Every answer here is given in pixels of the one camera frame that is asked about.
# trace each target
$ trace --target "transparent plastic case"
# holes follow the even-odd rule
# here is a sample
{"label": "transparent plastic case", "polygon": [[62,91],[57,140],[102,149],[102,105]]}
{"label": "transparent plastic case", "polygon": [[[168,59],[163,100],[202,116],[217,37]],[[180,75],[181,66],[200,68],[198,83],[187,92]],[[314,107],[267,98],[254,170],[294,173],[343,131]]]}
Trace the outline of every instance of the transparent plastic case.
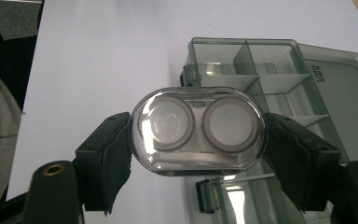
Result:
{"label": "transparent plastic case", "polygon": [[160,175],[232,175],[254,164],[267,141],[263,112],[231,88],[168,88],[132,112],[138,161]]}

